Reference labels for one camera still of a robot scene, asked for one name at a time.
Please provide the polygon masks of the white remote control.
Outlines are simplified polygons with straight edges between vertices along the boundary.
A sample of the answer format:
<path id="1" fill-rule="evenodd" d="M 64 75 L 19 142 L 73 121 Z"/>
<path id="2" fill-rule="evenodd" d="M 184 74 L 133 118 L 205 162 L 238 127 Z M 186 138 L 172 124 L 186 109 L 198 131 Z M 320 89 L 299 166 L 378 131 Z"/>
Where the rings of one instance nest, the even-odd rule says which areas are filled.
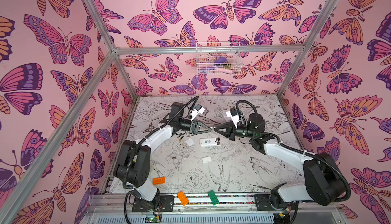
<path id="1" fill-rule="evenodd" d="M 201 147 L 219 147 L 221 146 L 221 140 L 219 137 L 211 137 L 211 138 L 201 138 L 200 139 Z"/>

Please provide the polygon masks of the white battery cover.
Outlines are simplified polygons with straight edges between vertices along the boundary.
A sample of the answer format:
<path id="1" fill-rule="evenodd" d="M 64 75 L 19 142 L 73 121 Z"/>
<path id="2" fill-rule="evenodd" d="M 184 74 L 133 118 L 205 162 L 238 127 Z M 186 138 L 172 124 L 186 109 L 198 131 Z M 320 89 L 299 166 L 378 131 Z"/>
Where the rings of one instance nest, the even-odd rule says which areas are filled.
<path id="1" fill-rule="evenodd" d="M 212 162 L 211 156 L 203 157 L 202 162 L 203 162 L 203 164 L 207 164 L 207 163 Z"/>
<path id="2" fill-rule="evenodd" d="M 185 142 L 189 147 L 192 147 L 194 145 L 194 140 L 192 138 L 187 139 Z"/>

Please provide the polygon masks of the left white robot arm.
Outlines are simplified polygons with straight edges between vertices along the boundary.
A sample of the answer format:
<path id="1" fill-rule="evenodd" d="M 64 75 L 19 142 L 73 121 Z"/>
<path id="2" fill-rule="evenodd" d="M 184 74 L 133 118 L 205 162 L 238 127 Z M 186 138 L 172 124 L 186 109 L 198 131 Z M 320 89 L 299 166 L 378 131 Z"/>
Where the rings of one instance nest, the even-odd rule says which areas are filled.
<path id="1" fill-rule="evenodd" d="M 204 112 L 204 107 L 197 103 L 198 96 L 183 104 L 175 102 L 171 111 L 152 131 L 137 140 L 126 140 L 122 143 L 114 167 L 114 177 L 122 182 L 124 189 L 136 198 L 155 202 L 159 190 L 149 178 L 151 154 L 161 144 L 179 131 L 193 135 L 211 132 L 211 129 L 196 117 Z"/>

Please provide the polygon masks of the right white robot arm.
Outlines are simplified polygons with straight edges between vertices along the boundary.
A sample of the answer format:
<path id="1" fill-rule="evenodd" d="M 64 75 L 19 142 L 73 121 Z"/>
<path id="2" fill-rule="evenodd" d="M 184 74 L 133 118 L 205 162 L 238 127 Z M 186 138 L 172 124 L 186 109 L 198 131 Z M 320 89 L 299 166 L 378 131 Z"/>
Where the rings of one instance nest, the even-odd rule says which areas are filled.
<path id="1" fill-rule="evenodd" d="M 265 131 L 266 122 L 260 114 L 251 114 L 242 126 L 233 121 L 215 127 L 214 131 L 234 141 L 238 137 L 249 139 L 256 151 L 276 158 L 303 173 L 303 181 L 282 183 L 270 191 L 269 204 L 282 209 L 291 202 L 315 202 L 327 206 L 350 198 L 351 189 L 334 159 L 328 153 L 314 154 L 283 143 L 281 138 Z"/>

